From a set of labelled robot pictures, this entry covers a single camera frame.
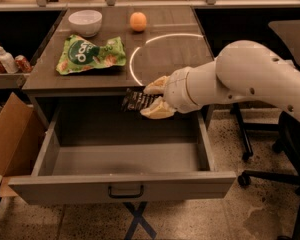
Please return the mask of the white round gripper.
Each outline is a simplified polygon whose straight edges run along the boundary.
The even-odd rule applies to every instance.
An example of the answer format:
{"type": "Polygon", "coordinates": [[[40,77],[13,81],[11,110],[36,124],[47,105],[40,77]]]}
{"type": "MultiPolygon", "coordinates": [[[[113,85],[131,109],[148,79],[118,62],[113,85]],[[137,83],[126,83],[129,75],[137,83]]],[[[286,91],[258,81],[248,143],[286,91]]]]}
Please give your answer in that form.
{"type": "Polygon", "coordinates": [[[148,84],[143,92],[149,95],[163,94],[149,107],[140,111],[148,119],[165,119],[179,113],[189,113],[200,110],[201,107],[190,97],[187,88],[187,77],[191,67],[174,71],[170,76],[162,76],[148,84]]]}

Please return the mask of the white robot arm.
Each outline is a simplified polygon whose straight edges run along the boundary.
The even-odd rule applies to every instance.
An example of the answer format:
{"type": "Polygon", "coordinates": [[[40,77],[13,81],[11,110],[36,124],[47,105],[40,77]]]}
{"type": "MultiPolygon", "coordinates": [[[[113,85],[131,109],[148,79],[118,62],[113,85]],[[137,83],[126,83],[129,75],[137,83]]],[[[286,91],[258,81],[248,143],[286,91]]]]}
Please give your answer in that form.
{"type": "Polygon", "coordinates": [[[253,41],[233,42],[213,61],[162,76],[144,92],[157,97],[141,111],[149,119],[185,114],[210,104],[258,100],[300,122],[300,71],[253,41]]]}

